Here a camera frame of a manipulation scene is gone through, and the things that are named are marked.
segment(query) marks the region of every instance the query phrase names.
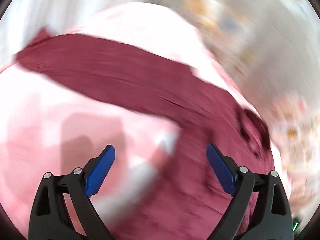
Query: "pink bedsheet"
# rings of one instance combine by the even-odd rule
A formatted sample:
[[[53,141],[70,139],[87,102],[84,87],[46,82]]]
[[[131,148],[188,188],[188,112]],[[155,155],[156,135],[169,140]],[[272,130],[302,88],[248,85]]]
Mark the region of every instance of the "pink bedsheet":
[[[85,27],[71,32],[135,45],[188,64],[194,75],[228,90],[243,107],[253,109],[206,50],[197,30],[168,8],[124,4],[99,13]],[[172,121],[97,102],[19,64],[2,70],[0,90],[0,202],[25,236],[33,198],[45,172],[69,173],[97,156],[105,145],[114,145],[116,162],[99,194],[92,197],[99,215],[110,225],[139,200],[179,136],[179,127]],[[275,148],[273,155],[290,194]],[[78,221],[75,226],[81,232]]]

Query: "maroon cloth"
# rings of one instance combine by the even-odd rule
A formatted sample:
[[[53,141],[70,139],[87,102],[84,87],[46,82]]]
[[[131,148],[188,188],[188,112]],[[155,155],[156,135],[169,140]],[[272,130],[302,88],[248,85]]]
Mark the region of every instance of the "maroon cloth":
[[[182,128],[174,157],[140,207],[113,230],[116,239],[207,239],[231,200],[207,161],[211,142],[253,172],[274,169],[264,122],[227,91],[193,76],[189,66],[81,34],[39,37],[17,54],[23,67],[95,100],[165,116]]]

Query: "pink fabric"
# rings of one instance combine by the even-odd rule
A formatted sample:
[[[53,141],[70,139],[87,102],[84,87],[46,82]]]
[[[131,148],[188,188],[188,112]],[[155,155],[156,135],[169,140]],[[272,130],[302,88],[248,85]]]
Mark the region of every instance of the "pink fabric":
[[[251,107],[234,85],[226,82],[227,75],[205,49],[197,31],[167,8],[122,5],[100,13],[78,32],[133,44],[186,63],[194,67],[194,74]],[[174,122],[94,101],[19,64],[1,73],[0,90],[6,91],[0,94],[0,123],[4,124],[0,127],[0,202],[24,235],[45,172],[69,173],[99,154],[106,144],[121,149],[100,194],[92,200],[108,225],[131,203],[128,197],[132,192],[140,196],[142,185],[154,178],[179,133]],[[28,175],[12,172],[16,170]],[[130,187],[132,177],[136,180]],[[289,185],[282,180],[285,187]]]
[[[139,208],[115,231],[116,239],[209,236],[231,200],[206,158],[211,142],[253,172],[274,169],[266,124],[227,91],[193,76],[188,65],[83,34],[47,36],[19,52],[17,60],[95,100],[165,116],[180,125],[175,155]],[[239,233],[248,226],[256,199],[255,193]]]

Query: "green light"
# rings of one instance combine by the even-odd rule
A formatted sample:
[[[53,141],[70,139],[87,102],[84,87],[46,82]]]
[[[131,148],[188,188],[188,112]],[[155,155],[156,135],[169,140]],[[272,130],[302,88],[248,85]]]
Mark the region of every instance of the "green light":
[[[294,227],[292,229],[293,232],[296,230],[297,226],[298,226],[298,222],[296,222],[296,224],[294,225]]]

